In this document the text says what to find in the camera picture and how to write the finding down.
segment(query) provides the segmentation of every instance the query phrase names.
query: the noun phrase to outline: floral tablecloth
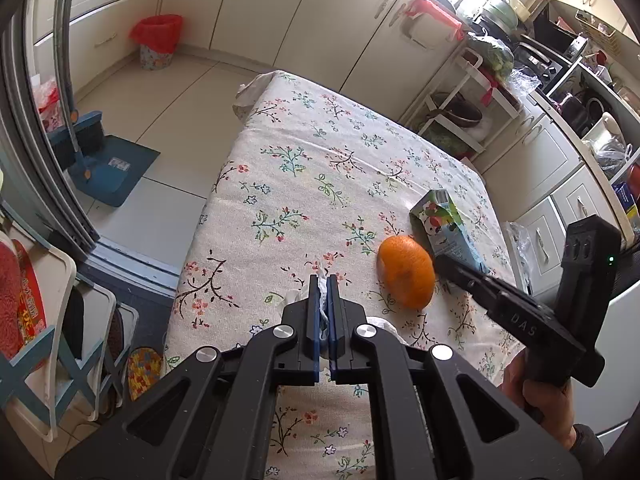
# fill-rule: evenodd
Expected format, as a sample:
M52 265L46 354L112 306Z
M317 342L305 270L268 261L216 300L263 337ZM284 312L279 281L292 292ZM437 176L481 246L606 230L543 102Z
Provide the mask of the floral tablecloth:
M199 346L225 351L278 324L287 291L322 272L410 345L449 344L499 383L518 343L467 293L436 283L427 308L405 310L375 266L382 240L410 234L409 209L443 187L492 274L513 282L479 177L403 127L288 73L258 76L234 108L244 129L182 270L166 368ZM265 478L372 479L374 450L367 385L338 386L325 369L313 388L282 388Z

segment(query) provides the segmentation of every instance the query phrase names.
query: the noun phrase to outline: orange fruit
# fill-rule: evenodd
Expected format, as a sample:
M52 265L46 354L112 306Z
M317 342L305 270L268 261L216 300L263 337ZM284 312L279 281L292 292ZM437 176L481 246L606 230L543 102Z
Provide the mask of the orange fruit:
M378 277L407 308L422 310L431 301L436 274L429 253L409 236L390 236L378 249Z

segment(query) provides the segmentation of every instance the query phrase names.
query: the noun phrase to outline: floral trash can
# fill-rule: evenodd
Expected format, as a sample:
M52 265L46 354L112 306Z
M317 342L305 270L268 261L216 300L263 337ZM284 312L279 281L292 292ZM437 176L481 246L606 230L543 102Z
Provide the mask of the floral trash can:
M171 64L180 40L182 16L162 14L138 22L129 37L140 44L140 66L145 70L161 70Z

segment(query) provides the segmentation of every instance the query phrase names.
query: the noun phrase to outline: person's hand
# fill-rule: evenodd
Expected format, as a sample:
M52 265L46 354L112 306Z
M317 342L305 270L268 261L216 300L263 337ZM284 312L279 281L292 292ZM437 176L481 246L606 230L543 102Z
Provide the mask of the person's hand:
M575 443L574 398L571 380L564 388L552 384L524 380L525 357L522 350L504 369L504 379L498 389L517 406L524 408L525 400L544 415L540 424L565 449Z

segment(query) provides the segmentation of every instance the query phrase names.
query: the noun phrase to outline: dustpan label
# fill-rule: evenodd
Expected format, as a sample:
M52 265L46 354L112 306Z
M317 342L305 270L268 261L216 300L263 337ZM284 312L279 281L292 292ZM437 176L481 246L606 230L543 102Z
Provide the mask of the dustpan label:
M114 168L118 168L119 170L122 170L122 171L129 171L129 168L131 167L131 164L129 164L125 160L117 158L116 156L111 157L111 160L109 161L109 165L113 166Z

